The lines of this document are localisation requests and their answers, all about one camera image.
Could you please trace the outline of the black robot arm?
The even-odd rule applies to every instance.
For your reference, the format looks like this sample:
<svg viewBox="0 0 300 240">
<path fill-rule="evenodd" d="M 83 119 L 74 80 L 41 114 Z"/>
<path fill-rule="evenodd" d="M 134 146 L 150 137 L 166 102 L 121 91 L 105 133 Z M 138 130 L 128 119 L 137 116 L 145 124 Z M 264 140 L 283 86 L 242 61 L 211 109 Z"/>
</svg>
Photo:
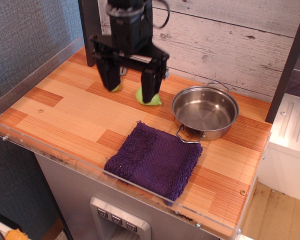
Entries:
<svg viewBox="0 0 300 240">
<path fill-rule="evenodd" d="M 161 105 L 159 91 L 169 74 L 169 55 L 152 42 L 153 5 L 150 0 L 109 0 L 105 7 L 110 35 L 94 35 L 93 58 L 104 87 L 116 92 L 121 68 L 141 72 L 141 86 L 135 94 L 142 105 Z"/>
</svg>

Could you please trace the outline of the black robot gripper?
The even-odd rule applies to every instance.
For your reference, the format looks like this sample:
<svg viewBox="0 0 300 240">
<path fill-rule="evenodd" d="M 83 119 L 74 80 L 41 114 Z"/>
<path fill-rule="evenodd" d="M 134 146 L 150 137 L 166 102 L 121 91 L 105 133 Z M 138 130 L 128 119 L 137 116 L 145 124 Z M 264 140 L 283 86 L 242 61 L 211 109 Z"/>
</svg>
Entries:
<svg viewBox="0 0 300 240">
<path fill-rule="evenodd" d="M 151 9 L 108 9 L 110 35 L 95 34 L 93 58 L 104 87 L 111 91 L 121 83 L 120 67 L 141 72 L 142 101 L 149 104 L 167 77 L 169 54 L 155 46 Z"/>
</svg>

